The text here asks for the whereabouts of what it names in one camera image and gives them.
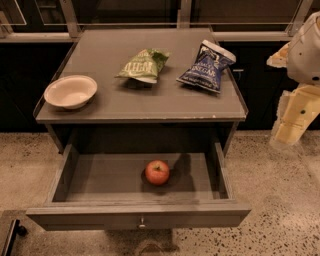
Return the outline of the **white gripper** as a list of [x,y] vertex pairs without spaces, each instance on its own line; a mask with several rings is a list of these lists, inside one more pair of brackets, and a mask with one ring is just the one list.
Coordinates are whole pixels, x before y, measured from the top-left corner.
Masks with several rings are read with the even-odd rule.
[[284,90],[279,99],[270,144],[284,149],[295,145],[320,114],[320,12],[310,15],[290,44],[271,55],[266,64],[287,67],[289,78],[305,83],[292,92]]

